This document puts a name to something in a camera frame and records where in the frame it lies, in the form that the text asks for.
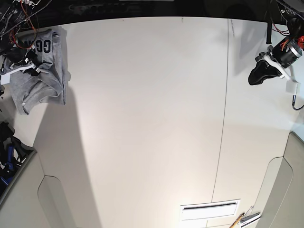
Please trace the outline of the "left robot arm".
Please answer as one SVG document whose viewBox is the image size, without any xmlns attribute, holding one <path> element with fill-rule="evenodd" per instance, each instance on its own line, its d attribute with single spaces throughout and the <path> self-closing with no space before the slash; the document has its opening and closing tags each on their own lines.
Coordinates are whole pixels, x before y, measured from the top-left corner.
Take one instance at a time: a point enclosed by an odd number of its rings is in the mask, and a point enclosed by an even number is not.
<svg viewBox="0 0 304 228">
<path fill-rule="evenodd" d="M 285 77 L 279 68 L 272 66 L 271 63 L 276 63 L 285 70 L 303 55 L 304 2 L 302 0 L 278 0 L 277 5 L 281 16 L 286 20 L 287 30 L 274 28 L 274 31 L 279 32 L 284 38 L 276 46 L 272 46 L 270 30 L 274 23 L 268 23 L 266 43 L 269 46 L 266 52 L 259 53 L 255 58 L 256 67 L 248 77 L 250 85 L 259 85 L 266 79 L 274 77 Z"/>
</svg>

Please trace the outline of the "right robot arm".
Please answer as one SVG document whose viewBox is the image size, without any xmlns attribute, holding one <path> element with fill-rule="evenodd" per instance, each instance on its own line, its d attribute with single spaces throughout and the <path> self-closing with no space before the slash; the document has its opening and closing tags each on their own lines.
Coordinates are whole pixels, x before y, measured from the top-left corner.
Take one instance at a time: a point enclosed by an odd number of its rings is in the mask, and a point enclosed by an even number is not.
<svg viewBox="0 0 304 228">
<path fill-rule="evenodd" d="M 93 68 L 99 76 L 108 68 L 121 75 L 140 69 L 147 74 L 160 62 L 176 68 L 177 56 L 184 56 L 193 68 L 222 67 L 227 60 L 228 18 L 253 22 L 256 13 L 235 4 L 222 19 L 122 18 L 73 24 L 75 32 L 61 26 L 41 29 L 31 21 L 36 15 L 22 2 L 0 3 L 0 83 L 63 98 L 71 62 L 84 70 L 84 80 Z"/>
</svg>

